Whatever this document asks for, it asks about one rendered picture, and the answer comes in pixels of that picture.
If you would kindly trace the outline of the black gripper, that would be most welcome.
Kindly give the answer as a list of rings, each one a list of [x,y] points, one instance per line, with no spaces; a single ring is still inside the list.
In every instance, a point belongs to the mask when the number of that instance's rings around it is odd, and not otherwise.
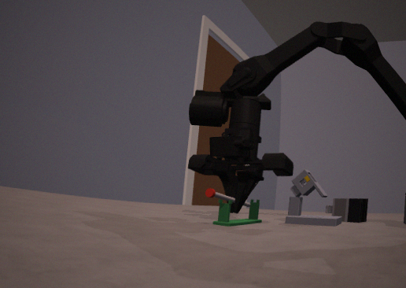
[[[223,155],[225,160],[221,161],[210,157],[209,154],[194,154],[188,164],[188,169],[194,172],[220,177],[225,195],[235,198],[235,203],[231,204],[231,213],[239,213],[256,185],[264,180],[264,171],[273,170],[277,176],[293,175],[293,162],[284,153],[265,153],[262,160],[257,158],[258,146],[261,143],[258,126],[242,122],[233,123],[229,128],[225,128],[224,134],[239,136],[240,130],[253,130],[254,150],[250,150],[250,159],[242,158],[247,157],[247,150],[244,154],[235,157]],[[236,172],[237,175],[235,175]]]

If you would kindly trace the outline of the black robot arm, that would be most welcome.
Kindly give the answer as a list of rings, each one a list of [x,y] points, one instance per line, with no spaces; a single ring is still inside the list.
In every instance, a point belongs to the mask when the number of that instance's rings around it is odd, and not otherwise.
[[[334,39],[340,37],[343,40]],[[353,64],[367,70],[406,119],[406,83],[382,56],[370,30],[363,24],[316,21],[271,52],[235,65],[231,77],[220,88],[221,92],[196,90],[189,107],[191,125],[221,127],[228,121],[231,107],[230,124],[242,122],[260,127],[261,110],[270,110],[271,100],[264,94],[257,95],[282,70],[316,47],[346,56]],[[219,161],[223,155],[235,157],[244,154],[245,150],[247,157],[242,158],[248,160],[250,150],[254,150],[253,130],[240,130],[239,136],[223,132],[222,137],[210,137],[209,141],[210,157]]]

